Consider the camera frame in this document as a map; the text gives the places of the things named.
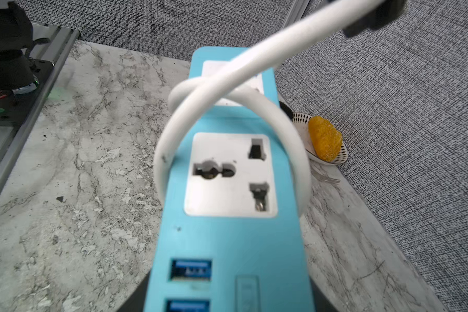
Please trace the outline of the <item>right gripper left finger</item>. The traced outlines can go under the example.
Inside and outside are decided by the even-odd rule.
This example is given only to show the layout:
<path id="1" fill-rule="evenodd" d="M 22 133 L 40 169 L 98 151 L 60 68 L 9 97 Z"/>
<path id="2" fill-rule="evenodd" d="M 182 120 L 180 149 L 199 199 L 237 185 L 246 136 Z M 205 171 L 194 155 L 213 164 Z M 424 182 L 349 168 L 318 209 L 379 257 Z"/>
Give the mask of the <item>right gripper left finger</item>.
<path id="1" fill-rule="evenodd" d="M 117 312 L 143 312 L 151 271 L 140 282 L 132 295 L 118 308 Z"/>

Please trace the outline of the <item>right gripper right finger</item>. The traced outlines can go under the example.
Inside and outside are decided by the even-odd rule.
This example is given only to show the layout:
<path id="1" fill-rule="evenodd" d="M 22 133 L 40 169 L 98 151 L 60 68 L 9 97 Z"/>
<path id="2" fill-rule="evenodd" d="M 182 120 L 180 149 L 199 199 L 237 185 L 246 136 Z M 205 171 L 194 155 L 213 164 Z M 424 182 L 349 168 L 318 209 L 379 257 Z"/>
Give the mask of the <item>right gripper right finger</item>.
<path id="1" fill-rule="evenodd" d="M 311 281 L 311 289 L 316 312 L 338 312 L 313 280 Z"/>

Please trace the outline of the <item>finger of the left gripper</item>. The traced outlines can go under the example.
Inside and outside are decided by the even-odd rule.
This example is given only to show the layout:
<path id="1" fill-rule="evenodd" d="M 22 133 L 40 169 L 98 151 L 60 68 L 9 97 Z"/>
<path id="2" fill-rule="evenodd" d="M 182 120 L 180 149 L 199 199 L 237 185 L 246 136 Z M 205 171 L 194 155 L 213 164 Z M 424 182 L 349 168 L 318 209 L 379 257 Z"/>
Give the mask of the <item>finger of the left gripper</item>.
<path id="1" fill-rule="evenodd" d="M 407 7 L 407 2 L 407 0 L 383 1 L 380 6 L 369 14 L 344 28 L 343 34 L 347 38 L 353 38 L 366 30 L 378 31 L 400 18 Z"/>

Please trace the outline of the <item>teal power strip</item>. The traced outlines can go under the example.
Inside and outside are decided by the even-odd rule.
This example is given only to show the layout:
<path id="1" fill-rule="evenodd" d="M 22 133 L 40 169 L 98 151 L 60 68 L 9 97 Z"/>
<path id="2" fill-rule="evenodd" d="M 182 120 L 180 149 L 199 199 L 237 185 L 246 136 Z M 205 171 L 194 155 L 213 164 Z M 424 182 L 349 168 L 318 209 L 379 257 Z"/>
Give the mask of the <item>teal power strip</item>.
<path id="1" fill-rule="evenodd" d="M 221 99 L 188 131 L 172 161 L 145 311 L 313 311 L 288 152 L 308 158 L 281 110 L 274 72 L 252 76 L 267 122 Z"/>

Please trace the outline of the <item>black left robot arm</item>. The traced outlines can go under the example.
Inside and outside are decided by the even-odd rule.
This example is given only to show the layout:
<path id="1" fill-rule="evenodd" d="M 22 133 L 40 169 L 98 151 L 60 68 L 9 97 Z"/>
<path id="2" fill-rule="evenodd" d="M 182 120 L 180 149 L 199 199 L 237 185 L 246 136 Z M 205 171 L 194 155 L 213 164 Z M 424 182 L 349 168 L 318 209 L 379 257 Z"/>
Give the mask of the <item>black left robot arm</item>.
<path id="1" fill-rule="evenodd" d="M 376 31 L 392 23 L 403 13 L 405 1 L 376 1 L 376 7 L 360 17 L 341 22 L 343 34 L 352 38 L 370 29 Z M 25 11 L 15 1 L 0 7 L 0 92 L 36 88 L 31 52 L 36 46 L 50 44 L 51 40 L 33 38 L 33 25 Z"/>

